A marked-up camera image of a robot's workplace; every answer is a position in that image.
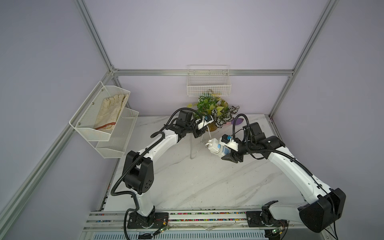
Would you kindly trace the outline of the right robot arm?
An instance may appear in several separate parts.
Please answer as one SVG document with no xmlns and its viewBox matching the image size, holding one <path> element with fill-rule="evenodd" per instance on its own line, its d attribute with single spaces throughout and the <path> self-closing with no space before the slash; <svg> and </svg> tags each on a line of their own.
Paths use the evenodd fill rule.
<svg viewBox="0 0 384 240">
<path fill-rule="evenodd" d="M 231 135 L 223 135 L 223 144 L 230 148 L 230 153 L 222 160 L 239 163 L 245 155 L 254 157 L 260 154 L 264 159 L 277 166 L 300 191 L 303 202 L 284 204 L 270 201 L 262 206 L 259 221 L 271 227 L 279 221 L 293 221 L 304 224 L 314 233 L 336 229 L 336 222 L 342 216 L 346 194 L 339 188 L 333 189 L 317 178 L 290 152 L 286 144 L 277 136 L 266 137 L 258 123 L 250 123 L 244 114 L 234 118 L 243 118 L 244 136 L 236 137 L 236 130 Z"/>
</svg>

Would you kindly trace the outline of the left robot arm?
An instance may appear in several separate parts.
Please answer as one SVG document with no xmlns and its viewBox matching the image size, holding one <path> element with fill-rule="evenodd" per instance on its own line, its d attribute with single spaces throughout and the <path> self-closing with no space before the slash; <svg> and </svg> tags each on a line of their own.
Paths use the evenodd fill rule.
<svg viewBox="0 0 384 240">
<path fill-rule="evenodd" d="M 111 196 L 129 195 L 134 200 L 135 207 L 127 209 L 124 215 L 125 234 L 129 221 L 139 228 L 150 228 L 156 221 L 156 210 L 150 196 L 155 177 L 154 162 L 186 135 L 202 136 L 212 121 L 211 117 L 204 117 L 196 110 L 180 108 L 150 136 L 154 142 L 138 152 L 127 153 L 122 174 L 110 191 Z"/>
</svg>

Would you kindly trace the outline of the purple pink spatula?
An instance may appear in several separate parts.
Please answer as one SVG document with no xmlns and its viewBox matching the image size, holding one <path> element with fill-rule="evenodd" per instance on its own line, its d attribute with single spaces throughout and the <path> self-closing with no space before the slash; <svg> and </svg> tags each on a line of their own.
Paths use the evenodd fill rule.
<svg viewBox="0 0 384 240">
<path fill-rule="evenodd" d="M 231 124 L 234 125 L 234 126 L 238 126 L 238 125 L 240 125 L 243 121 L 244 121 L 244 119 L 243 119 L 242 117 L 240 117 L 240 118 L 237 118 L 237 119 L 233 119 L 233 120 L 231 121 Z"/>
</svg>

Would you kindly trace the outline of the white two-tier mesh shelf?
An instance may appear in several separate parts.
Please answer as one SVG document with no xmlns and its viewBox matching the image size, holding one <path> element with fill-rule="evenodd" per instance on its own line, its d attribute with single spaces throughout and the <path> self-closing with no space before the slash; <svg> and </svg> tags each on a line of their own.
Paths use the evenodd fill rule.
<svg viewBox="0 0 384 240">
<path fill-rule="evenodd" d="M 121 158 L 139 112 L 128 108 L 130 91 L 99 82 L 69 121 L 103 158 Z"/>
</svg>

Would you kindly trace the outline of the artificial plant in amber vase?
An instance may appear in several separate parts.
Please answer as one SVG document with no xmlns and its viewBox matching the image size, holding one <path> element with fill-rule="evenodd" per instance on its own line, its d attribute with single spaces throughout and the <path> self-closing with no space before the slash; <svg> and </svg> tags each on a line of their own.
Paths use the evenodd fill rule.
<svg viewBox="0 0 384 240">
<path fill-rule="evenodd" d="M 202 116 L 209 115 L 213 118 L 213 122 L 208 124 L 211 132 L 234 120 L 233 115 L 240 109 L 239 106 L 230 106 L 227 101 L 213 91 L 203 93 L 196 103 L 188 104 L 187 107 L 196 109 Z"/>
</svg>

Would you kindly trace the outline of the aluminium frame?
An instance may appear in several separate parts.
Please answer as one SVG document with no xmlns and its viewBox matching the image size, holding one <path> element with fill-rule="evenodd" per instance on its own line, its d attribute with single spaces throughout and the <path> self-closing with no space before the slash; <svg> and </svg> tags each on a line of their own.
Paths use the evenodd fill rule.
<svg viewBox="0 0 384 240">
<path fill-rule="evenodd" d="M 114 81 L 116 85 L 119 85 L 118 77 L 119 76 L 198 76 L 198 77 L 208 77 L 210 80 L 213 77 L 218 76 L 286 76 L 287 81 L 282 88 L 281 93 L 279 94 L 276 102 L 274 103 L 271 112 L 269 113 L 270 119 L 274 117 L 277 113 L 283 99 L 285 98 L 288 90 L 292 86 L 294 80 L 297 78 L 304 62 L 306 61 L 310 51 L 312 50 L 315 42 L 319 38 L 321 31 L 324 29 L 324 26 L 330 16 L 332 15 L 338 1 L 328 1 L 325 8 L 323 9 L 314 29 L 312 30 L 305 47 L 303 48 L 295 66 L 292 70 L 214 70 L 214 69 L 196 69 L 189 72 L 188 70 L 123 70 L 123 69 L 114 69 L 113 65 L 107 56 L 105 47 L 102 44 L 101 38 L 96 30 L 96 26 L 92 17 L 90 15 L 89 9 L 85 1 L 75 1 L 75 5 L 80 12 L 80 16 L 82 17 L 98 51 L 100 52 L 103 61 L 107 66 L 107 72 L 102 78 L 102 81 L 95 86 L 95 88 L 91 91 L 89 96 L 86 98 L 84 103 L 80 106 L 80 108 L 76 111 L 73 118 L 66 125 L 64 130 L 60 133 L 58 138 L 51 145 L 49 150 L 45 153 L 41 161 L 37 164 L 35 169 L 31 172 L 31 174 L 27 177 L 25 182 L 19 188 L 19 190 L 15 193 L 15 195 L 11 198 L 10 202 L 7 204 L 5 209 L 1 212 L 1 238 L 3 238 L 12 225 L 19 218 L 23 210 L 25 209 L 26 204 L 31 198 L 32 193 L 36 189 L 36 187 L 40 184 L 43 177 L 47 173 L 48 169 L 52 166 L 52 164 L 57 159 L 58 155 L 64 149 L 64 146 L 69 141 L 72 136 L 75 128 L 73 125 L 76 120 L 80 118 L 80 115 L 86 111 L 86 107 L 92 101 L 92 98 L 98 94 L 98 91 L 101 90 L 104 84 L 107 84 L 109 81 Z"/>
</svg>

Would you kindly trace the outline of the white power strip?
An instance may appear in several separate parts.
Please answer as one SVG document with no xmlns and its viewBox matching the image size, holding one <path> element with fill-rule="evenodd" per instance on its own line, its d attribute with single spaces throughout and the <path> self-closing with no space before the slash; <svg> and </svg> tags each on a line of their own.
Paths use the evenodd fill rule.
<svg viewBox="0 0 384 240">
<path fill-rule="evenodd" d="M 222 158 L 231 152 L 231 149 L 225 146 L 221 141 L 213 138 L 206 143 L 206 147 L 213 154 Z"/>
</svg>

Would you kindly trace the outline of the cream work glove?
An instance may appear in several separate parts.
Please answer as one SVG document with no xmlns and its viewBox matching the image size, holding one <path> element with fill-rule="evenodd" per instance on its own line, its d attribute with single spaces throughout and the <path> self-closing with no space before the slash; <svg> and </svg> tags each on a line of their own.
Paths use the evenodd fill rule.
<svg viewBox="0 0 384 240">
<path fill-rule="evenodd" d="M 128 98 L 129 95 L 120 94 L 103 99 L 94 129 L 102 132 L 112 131 Z"/>
</svg>

